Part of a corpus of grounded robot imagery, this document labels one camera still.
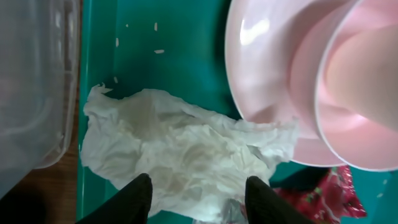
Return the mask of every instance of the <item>green plastic tray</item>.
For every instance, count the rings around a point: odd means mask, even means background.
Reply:
[[[87,117],[82,109],[91,87],[99,83],[114,89],[109,93],[113,98],[130,96],[143,88],[156,88],[238,119],[224,65],[229,4],[230,0],[84,0],[79,149],[87,130]],[[160,49],[165,50],[164,54],[154,53]],[[273,179],[281,180],[302,168],[294,163],[281,164]],[[359,183],[358,195],[369,216],[374,217],[376,196],[384,191],[382,183],[391,175],[360,170],[353,173],[354,181]],[[115,193],[116,189],[107,180],[83,168],[79,162],[77,220]],[[372,220],[345,219],[343,223],[365,224]],[[169,212],[161,212],[149,220],[149,223],[164,224],[191,222],[190,218]]]

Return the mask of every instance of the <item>bowl rim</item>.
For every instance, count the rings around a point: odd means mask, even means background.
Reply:
[[[345,15],[345,17],[343,18],[343,20],[341,20],[341,22],[338,24],[338,27],[335,29],[335,31],[333,31],[333,35],[330,37],[327,45],[326,45],[326,49],[323,51],[322,53],[322,58],[320,61],[320,64],[318,66],[318,72],[316,75],[316,79],[315,79],[315,94],[313,97],[314,100],[314,111],[315,111],[315,123],[317,126],[317,132],[320,135],[320,138],[322,139],[322,141],[328,146],[329,150],[340,160],[342,160],[343,162],[345,162],[346,164],[355,167],[357,169],[361,169],[361,170],[366,170],[366,171],[377,171],[377,172],[383,172],[383,171],[392,171],[392,170],[396,170],[398,169],[398,167],[393,167],[393,168],[385,168],[385,169],[370,169],[370,168],[366,168],[366,167],[361,167],[361,166],[357,166],[354,165],[350,162],[348,162],[346,159],[342,158],[331,146],[331,144],[329,143],[329,141],[327,140],[324,131],[322,130],[321,127],[321,122],[320,122],[320,111],[319,111],[319,91],[320,91],[320,85],[323,79],[323,75],[325,73],[326,67],[327,67],[327,63],[328,63],[328,58],[329,55],[331,53],[331,50],[334,46],[334,44],[336,43],[336,39],[338,37],[338,35],[340,34],[341,30],[343,29],[344,25],[346,24],[347,20],[349,19],[349,17],[352,15],[352,13],[357,10],[357,8],[362,5],[363,2],[365,2],[366,0],[357,0],[357,2],[355,4],[353,4],[352,8],[348,11],[348,13]]]

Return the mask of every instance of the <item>food crumb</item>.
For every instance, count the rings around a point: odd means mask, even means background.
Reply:
[[[162,53],[164,53],[164,50],[155,50],[155,53],[162,54]]]

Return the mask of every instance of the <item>transparent container lid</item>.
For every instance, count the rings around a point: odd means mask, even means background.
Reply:
[[[69,147],[79,0],[0,0],[0,198]]]

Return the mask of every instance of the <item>crumpled paper towel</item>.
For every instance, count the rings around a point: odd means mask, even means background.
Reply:
[[[235,121],[171,96],[142,90],[122,100],[94,86],[83,109],[88,130],[81,162],[122,189],[141,173],[152,179],[149,216],[161,210],[222,221],[227,199],[244,201],[246,179],[264,182],[293,156],[297,122]]]

